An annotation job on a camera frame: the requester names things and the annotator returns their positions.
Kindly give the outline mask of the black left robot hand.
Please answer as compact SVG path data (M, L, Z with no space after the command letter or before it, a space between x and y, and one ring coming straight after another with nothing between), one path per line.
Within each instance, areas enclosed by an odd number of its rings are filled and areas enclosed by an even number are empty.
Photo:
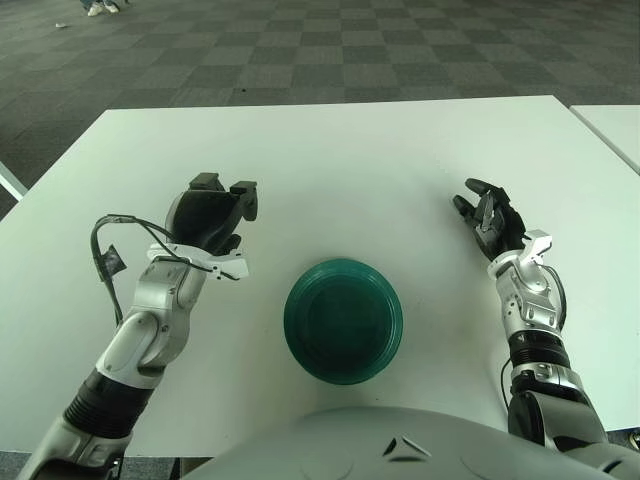
M239 181L226 188L217 173L194 177L167 214L169 250L218 280L238 281L248 275L238 251L241 236L235 232L242 220L257 218L257 183Z

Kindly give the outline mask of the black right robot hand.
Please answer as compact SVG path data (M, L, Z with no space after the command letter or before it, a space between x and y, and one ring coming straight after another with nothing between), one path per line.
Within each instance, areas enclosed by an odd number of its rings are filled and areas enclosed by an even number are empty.
M453 205L486 258L493 261L508 251L522 250L524 222L511 206L506 191L475 178L468 178L465 186L479 196L479 202L473 205L463 196L455 195Z

